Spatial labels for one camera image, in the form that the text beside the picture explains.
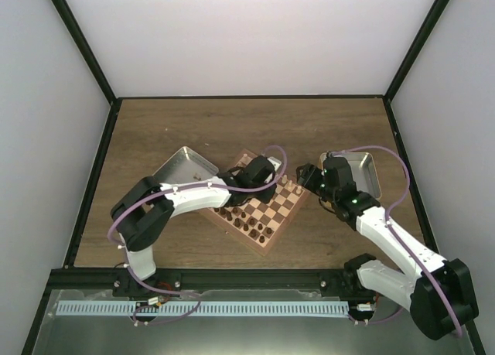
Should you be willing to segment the pink metal tin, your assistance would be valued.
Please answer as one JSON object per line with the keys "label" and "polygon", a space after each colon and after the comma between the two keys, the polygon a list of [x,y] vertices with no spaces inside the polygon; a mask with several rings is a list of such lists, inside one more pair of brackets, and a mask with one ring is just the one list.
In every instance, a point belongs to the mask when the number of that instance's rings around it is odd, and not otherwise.
{"label": "pink metal tin", "polygon": [[184,184],[202,181],[219,172],[208,159],[188,146],[183,146],[153,174],[159,183]]}

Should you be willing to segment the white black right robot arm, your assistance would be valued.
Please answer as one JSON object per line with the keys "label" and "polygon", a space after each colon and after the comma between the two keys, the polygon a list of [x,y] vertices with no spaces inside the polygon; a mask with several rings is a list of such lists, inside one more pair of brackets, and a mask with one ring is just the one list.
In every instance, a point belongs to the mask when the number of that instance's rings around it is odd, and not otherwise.
{"label": "white black right robot arm", "polygon": [[344,157],[328,155],[321,168],[310,163],[300,166],[296,178],[301,187],[329,203],[339,220],[397,265],[389,268],[369,254],[349,260],[343,284],[350,294],[371,290],[386,296],[409,311],[431,340],[460,334],[479,315],[467,265],[459,259],[447,260],[412,237],[375,197],[357,188]]}

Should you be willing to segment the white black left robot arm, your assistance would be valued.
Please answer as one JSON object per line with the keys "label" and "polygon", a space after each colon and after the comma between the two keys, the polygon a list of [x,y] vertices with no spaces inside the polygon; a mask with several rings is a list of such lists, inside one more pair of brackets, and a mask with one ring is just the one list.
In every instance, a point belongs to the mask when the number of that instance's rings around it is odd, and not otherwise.
{"label": "white black left robot arm", "polygon": [[256,199],[267,203],[286,169],[287,159],[259,155],[245,167],[209,179],[159,183],[140,180],[111,210],[109,241],[125,252],[131,287],[142,296],[159,292],[152,245],[173,217],[206,208],[239,207]]}

